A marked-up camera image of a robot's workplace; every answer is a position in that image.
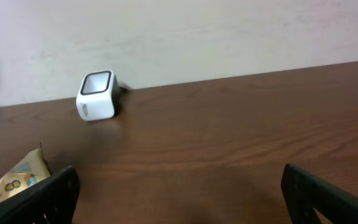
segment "white cube device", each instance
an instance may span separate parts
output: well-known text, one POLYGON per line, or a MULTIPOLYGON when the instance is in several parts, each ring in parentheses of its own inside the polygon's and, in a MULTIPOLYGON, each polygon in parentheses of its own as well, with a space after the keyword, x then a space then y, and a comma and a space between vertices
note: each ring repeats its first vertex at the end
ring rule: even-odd
POLYGON ((119 91, 111 70, 86 75, 76 98, 80 117, 85 121, 112 118, 117 110, 119 91))

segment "candy wrapper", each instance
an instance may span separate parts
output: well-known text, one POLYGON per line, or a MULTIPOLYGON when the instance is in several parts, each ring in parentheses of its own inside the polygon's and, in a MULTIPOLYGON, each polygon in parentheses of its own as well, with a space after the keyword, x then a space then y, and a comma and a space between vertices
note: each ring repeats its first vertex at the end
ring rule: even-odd
POLYGON ((31 151, 0 179, 0 202, 49 176, 41 148, 31 151))

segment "device logo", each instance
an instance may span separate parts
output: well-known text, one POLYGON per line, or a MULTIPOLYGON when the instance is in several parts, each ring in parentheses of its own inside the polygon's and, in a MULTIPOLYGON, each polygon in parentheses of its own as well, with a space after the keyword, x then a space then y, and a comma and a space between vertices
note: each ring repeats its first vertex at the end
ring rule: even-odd
POLYGON ((82 107, 82 111, 84 112, 85 117, 88 117, 88 106, 86 105, 86 103, 82 103, 81 107, 82 107))

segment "wood grain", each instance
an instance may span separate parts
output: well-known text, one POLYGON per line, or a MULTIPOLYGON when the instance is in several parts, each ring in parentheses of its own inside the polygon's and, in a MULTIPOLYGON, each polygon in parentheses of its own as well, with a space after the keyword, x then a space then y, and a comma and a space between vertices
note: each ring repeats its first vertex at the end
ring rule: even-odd
POLYGON ((0 176, 39 142, 80 175, 75 223, 289 223, 287 162, 358 195, 358 62, 134 90, 90 123, 0 108, 0 176))

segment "white wall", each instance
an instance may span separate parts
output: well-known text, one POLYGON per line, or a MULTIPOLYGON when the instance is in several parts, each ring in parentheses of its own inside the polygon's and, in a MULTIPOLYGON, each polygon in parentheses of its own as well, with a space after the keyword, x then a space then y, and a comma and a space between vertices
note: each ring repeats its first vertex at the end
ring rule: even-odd
POLYGON ((358 0, 0 0, 0 105, 358 60, 358 0))

